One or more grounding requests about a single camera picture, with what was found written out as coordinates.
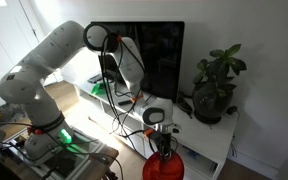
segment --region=tv screen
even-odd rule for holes
[[[176,101],[184,22],[96,22],[106,25],[112,32],[134,40],[140,51],[145,77],[141,81],[144,92]],[[106,69],[114,72],[113,58],[105,58]]]

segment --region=tv stand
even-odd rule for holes
[[[79,97],[87,100],[87,106],[90,109],[88,112],[89,118],[111,132],[114,114],[109,106],[106,94],[92,95],[91,91],[94,84],[88,83],[87,79],[79,79],[71,83],[75,86]],[[127,92],[126,87],[122,85],[119,87],[122,87],[119,91]],[[117,105],[118,102],[129,100],[128,97],[116,97],[113,92],[112,96],[119,112],[126,112],[131,108],[131,104]],[[237,114],[224,115],[219,123],[210,127],[210,125],[201,123],[195,117],[191,119],[187,113],[174,104],[173,121],[182,127],[182,133],[173,134],[173,136],[178,141],[177,152],[185,165],[184,179],[217,179],[229,152],[237,122]],[[141,123],[130,114],[124,121],[124,127],[126,133],[129,134],[135,130],[145,130],[152,126]],[[117,137],[133,148],[129,140]],[[139,154],[145,158],[151,156],[153,152],[142,134],[135,134],[130,138]]]

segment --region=potted plant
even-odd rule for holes
[[[235,75],[246,70],[246,64],[235,57],[241,44],[235,44],[223,51],[220,49],[210,52],[213,61],[202,59],[197,64],[199,73],[194,78],[193,91],[194,114],[198,120],[207,124],[215,124],[221,120],[221,115],[227,110],[233,97],[236,85],[230,82],[234,78],[228,76],[230,69]]]

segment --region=green light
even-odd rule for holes
[[[65,129],[62,129],[58,135],[63,143],[69,144],[72,142],[72,137]]]

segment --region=white wall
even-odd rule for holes
[[[288,1],[86,1],[31,0],[48,33],[66,20],[183,20],[186,23],[180,90],[192,92],[196,63],[216,48],[242,43],[248,71],[236,78],[234,104],[241,112],[236,148],[279,169],[288,159]],[[252,167],[248,161],[239,160]],[[272,177],[274,173],[258,172]]]

